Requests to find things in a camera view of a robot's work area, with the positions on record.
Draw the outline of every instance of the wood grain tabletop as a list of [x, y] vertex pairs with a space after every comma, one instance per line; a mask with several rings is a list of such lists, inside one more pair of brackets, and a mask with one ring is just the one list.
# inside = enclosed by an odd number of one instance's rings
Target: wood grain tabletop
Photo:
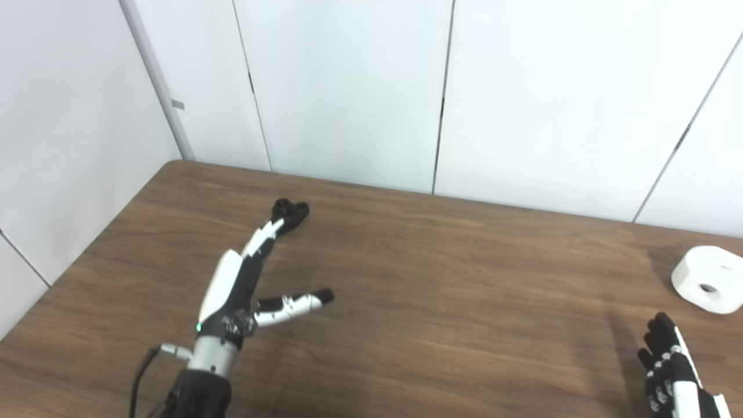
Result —
[[[336, 300], [245, 341], [230, 417], [649, 418], [635, 352], [659, 311], [743, 416], [743, 312], [702, 311], [669, 281], [689, 248], [743, 240], [185, 161], [0, 342], [0, 416], [124, 417], [141, 357], [192, 346], [219, 257], [280, 197], [311, 214], [256, 295]], [[138, 417], [182, 367], [155, 359]]]

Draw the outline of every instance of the white tape roll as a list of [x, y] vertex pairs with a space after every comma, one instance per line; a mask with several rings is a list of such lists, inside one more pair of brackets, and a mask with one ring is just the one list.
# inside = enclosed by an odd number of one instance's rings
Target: white tape roll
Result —
[[743, 305], [743, 258], [722, 248], [690, 249], [671, 281], [682, 298], [704, 310], [730, 314]]

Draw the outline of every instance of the robotic finger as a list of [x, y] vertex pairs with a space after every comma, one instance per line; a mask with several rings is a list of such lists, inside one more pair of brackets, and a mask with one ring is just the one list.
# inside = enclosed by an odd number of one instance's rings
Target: robotic finger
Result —
[[253, 318], [259, 328], [269, 327], [318, 310], [332, 302], [333, 299], [335, 299], [335, 294], [330, 289], [304, 295], [262, 299], [258, 300], [258, 309]]

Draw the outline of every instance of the black cable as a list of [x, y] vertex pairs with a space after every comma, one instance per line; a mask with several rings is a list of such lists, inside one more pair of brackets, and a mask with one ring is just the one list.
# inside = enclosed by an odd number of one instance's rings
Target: black cable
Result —
[[132, 383], [132, 397], [129, 399], [129, 418], [134, 418], [134, 415], [137, 412], [137, 389], [139, 389], [139, 382], [142, 379], [142, 375], [144, 374], [144, 371], [147, 370], [149, 364], [152, 363], [152, 360], [158, 356], [159, 352], [159, 345], [150, 348], [147, 351], [147, 354], [145, 354], [144, 358], [142, 358], [142, 362], [140, 363], [139, 367], [137, 367], [137, 371], [134, 372], [134, 383]]

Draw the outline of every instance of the tape roll hole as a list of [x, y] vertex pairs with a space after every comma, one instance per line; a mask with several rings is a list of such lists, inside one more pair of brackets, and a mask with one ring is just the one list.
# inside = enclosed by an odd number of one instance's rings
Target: tape roll hole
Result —
[[715, 289], [714, 286], [710, 286], [708, 284], [701, 284], [701, 285], [699, 285], [699, 287], [701, 287], [701, 289], [704, 290], [707, 293], [716, 293], [717, 292], [717, 289]]

